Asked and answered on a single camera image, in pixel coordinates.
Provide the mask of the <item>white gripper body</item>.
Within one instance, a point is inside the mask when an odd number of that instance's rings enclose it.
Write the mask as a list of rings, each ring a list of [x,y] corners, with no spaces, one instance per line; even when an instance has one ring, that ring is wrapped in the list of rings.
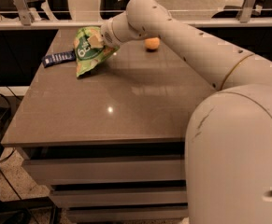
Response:
[[[107,46],[115,48],[121,45],[121,41],[115,36],[113,31],[113,19],[103,21],[100,33]]]

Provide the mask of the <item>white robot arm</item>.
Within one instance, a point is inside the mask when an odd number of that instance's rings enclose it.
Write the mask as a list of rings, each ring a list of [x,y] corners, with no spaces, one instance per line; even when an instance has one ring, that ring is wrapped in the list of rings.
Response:
[[[148,37],[160,38],[216,89],[186,132],[190,224],[272,224],[272,62],[173,19],[155,0],[130,0],[90,44]]]

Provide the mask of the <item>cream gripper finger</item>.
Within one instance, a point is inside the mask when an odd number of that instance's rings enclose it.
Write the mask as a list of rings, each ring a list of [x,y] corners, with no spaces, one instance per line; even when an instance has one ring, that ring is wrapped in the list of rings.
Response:
[[[88,38],[88,43],[92,49],[101,49],[104,47],[104,40],[101,35],[91,35]]]

